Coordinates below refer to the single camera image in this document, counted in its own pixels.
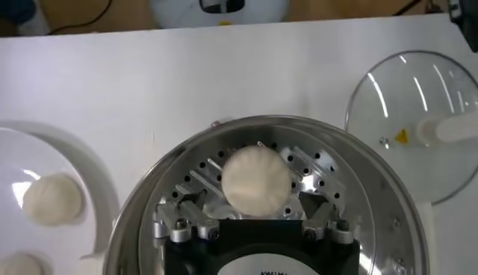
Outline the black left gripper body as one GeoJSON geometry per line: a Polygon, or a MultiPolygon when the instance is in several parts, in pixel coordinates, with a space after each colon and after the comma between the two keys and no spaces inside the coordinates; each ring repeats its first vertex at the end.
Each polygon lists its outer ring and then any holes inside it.
{"type": "Polygon", "coordinates": [[[477,52],[477,0],[448,0],[450,21],[457,25],[472,52],[477,52]]]}

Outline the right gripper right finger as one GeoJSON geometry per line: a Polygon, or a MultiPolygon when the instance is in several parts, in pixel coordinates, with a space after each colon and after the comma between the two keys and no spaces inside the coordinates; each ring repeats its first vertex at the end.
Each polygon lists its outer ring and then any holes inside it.
{"type": "Polygon", "coordinates": [[[302,233],[307,241],[322,241],[327,235],[340,245],[355,241],[348,221],[341,219],[336,204],[319,193],[301,191],[298,197],[305,215],[302,233]]]}

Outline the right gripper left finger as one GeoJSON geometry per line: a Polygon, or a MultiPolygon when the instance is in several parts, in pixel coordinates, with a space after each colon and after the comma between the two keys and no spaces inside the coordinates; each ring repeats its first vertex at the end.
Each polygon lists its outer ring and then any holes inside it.
{"type": "Polygon", "coordinates": [[[220,222],[203,212],[207,192],[189,193],[177,201],[159,203],[155,207],[153,236],[180,244],[198,238],[215,241],[219,238],[220,222]]]}

